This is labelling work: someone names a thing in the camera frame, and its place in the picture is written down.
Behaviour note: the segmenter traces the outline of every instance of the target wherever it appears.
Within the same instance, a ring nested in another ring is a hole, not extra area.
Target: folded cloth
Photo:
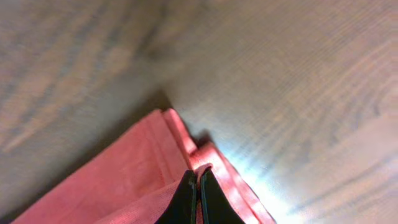
[[[212,143],[197,149],[174,110],[155,110],[141,119],[14,223],[154,223],[184,172],[208,163],[245,223],[274,223]],[[197,214],[201,223],[200,206]]]

